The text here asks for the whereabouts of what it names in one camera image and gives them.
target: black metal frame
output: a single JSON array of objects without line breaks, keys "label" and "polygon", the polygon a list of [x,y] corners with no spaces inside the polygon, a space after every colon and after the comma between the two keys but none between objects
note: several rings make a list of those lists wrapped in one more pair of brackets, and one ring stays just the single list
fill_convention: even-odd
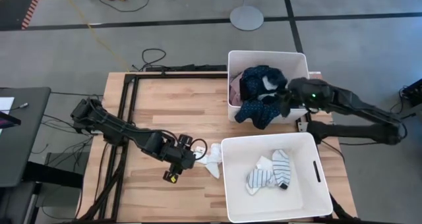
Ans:
[{"label": "black metal frame", "polygon": [[[194,72],[186,72],[186,73],[162,72],[160,74],[126,74],[124,83],[123,83],[123,90],[122,90],[122,94],[120,98],[119,111],[118,111],[117,117],[119,117],[120,119],[123,118],[130,83],[133,83],[133,89],[132,89],[131,100],[129,104],[129,113],[127,117],[128,123],[133,122],[133,112],[134,112],[135,103],[136,103],[136,96],[138,94],[140,79],[183,79],[183,78],[227,78],[227,72],[200,73],[200,74],[194,73]],[[128,150],[128,144],[123,144],[121,157],[120,157],[120,160],[123,161],[123,170],[125,169],[125,166],[126,166],[127,150]],[[109,162],[107,165],[107,172],[105,175],[104,186],[107,186],[107,184],[111,180],[111,177],[113,176],[113,169],[115,166],[116,157],[117,157],[117,146],[113,146],[111,149]],[[121,173],[121,175],[119,176],[116,182],[115,194],[114,194],[114,199],[113,199],[113,207],[111,209],[111,218],[110,218],[111,220],[117,220],[117,214],[119,212],[119,205],[120,205],[121,189],[123,186],[123,175],[124,175],[124,172]],[[98,221],[105,219],[106,207],[107,207],[107,202],[104,202],[100,206]]]}]

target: wooden tabletop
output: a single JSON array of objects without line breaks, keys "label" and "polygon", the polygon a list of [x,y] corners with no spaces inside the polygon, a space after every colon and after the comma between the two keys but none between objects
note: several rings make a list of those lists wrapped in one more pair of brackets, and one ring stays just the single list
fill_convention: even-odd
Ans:
[{"label": "wooden tabletop", "polygon": [[[114,115],[119,108],[124,77],[123,72],[110,73],[105,86],[103,107]],[[320,74],[312,73],[312,77],[320,77]],[[224,78],[142,79],[139,86],[134,122],[140,128],[166,129],[176,136],[180,133],[188,134],[194,139],[205,139],[209,146],[235,136],[297,132],[295,125],[269,125],[265,130],[259,130],[252,123],[229,122],[227,80]],[[131,90],[129,88],[127,107]],[[332,122],[331,115],[326,113],[318,113],[313,119]],[[327,138],[326,142],[340,149],[337,138]],[[79,217],[94,202],[105,144],[99,136],[92,143]],[[330,192],[349,214],[356,216],[341,157],[327,146],[319,145],[318,148]],[[105,151],[98,193],[104,185],[109,152],[110,147]],[[168,168],[169,163],[157,161],[143,154],[133,142],[129,143],[118,222],[229,221],[221,166],[221,177],[215,179],[203,165],[196,163],[193,169],[183,172],[177,184],[162,179]],[[111,202],[107,205],[106,217],[110,213]]]}]

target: black desk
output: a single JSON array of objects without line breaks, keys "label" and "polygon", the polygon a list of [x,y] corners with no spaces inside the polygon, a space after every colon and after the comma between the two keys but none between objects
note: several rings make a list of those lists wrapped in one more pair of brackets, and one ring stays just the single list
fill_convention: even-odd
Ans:
[{"label": "black desk", "polygon": [[0,90],[0,97],[14,97],[12,107],[29,106],[10,112],[21,125],[3,129],[0,134],[0,187],[17,186],[21,181],[38,181],[81,188],[83,176],[28,161],[50,88],[11,88]]}]

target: table leg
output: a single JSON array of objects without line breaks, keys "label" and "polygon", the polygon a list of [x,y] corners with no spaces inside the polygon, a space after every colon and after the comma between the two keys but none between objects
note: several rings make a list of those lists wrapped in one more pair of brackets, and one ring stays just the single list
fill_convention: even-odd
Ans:
[{"label": "table leg", "polygon": [[24,181],[38,181],[63,186],[82,188],[83,175],[64,171],[28,161],[23,175]]}]

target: white paper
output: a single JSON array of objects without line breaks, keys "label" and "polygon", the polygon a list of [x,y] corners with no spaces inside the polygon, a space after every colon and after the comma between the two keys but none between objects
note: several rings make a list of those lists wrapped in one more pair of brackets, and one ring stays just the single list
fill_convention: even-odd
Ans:
[{"label": "white paper", "polygon": [[9,110],[12,109],[13,100],[15,98],[0,98],[0,111],[5,114],[9,114]]}]

